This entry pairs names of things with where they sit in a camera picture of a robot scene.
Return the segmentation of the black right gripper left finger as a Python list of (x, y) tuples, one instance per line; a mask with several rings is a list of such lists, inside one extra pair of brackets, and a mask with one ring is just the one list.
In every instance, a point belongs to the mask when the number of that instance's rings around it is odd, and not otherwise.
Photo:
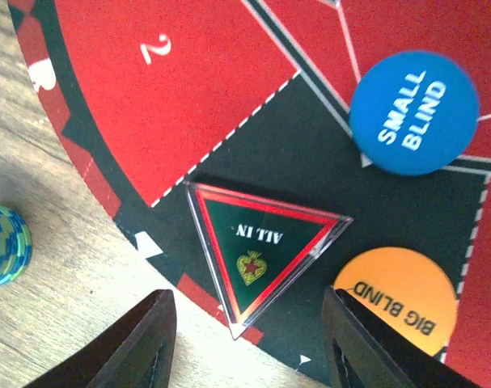
[(176, 344), (176, 304), (158, 289), (88, 345), (29, 387), (167, 387)]

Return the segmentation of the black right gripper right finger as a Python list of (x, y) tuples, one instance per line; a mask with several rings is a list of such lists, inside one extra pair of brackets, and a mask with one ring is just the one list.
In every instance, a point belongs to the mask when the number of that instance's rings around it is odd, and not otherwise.
[(475, 387), (406, 340), (343, 289), (327, 288), (322, 318), (332, 387)]

